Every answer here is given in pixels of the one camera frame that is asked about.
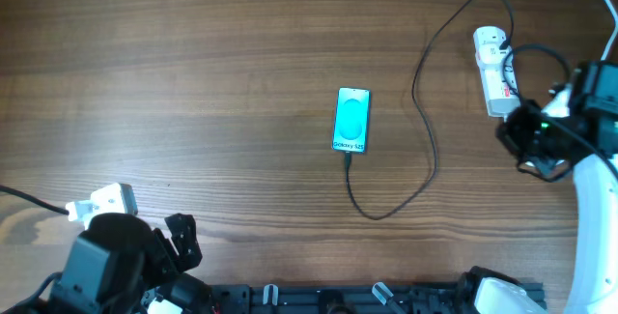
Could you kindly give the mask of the Galaxy S25 smartphone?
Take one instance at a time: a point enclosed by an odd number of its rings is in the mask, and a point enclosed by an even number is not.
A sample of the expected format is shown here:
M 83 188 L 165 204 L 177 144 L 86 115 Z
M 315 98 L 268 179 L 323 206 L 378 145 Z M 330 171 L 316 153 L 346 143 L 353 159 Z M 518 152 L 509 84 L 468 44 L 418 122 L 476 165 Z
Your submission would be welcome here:
M 338 91 L 333 126 L 334 151 L 364 154 L 370 115 L 371 92 L 342 87 Z

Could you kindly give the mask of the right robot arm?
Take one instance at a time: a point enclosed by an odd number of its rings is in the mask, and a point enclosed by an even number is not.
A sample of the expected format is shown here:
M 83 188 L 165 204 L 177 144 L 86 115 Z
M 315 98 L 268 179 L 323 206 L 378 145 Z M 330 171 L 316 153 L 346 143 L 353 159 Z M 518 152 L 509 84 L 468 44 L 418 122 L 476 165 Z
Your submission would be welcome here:
M 568 162 L 578 213 L 568 313 L 617 310 L 617 66 L 590 61 L 545 107 L 524 101 L 496 131 L 533 176 L 553 181 Z

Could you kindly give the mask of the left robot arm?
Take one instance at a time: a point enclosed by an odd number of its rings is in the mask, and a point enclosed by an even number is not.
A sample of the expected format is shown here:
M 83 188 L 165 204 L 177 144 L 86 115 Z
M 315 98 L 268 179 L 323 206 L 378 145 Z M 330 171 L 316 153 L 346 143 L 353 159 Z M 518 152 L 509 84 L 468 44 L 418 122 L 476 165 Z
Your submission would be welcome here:
M 187 272 L 202 253 L 190 214 L 165 218 L 171 232 L 132 214 L 95 216 L 62 271 L 48 276 L 10 313 L 212 313 L 212 289 Z

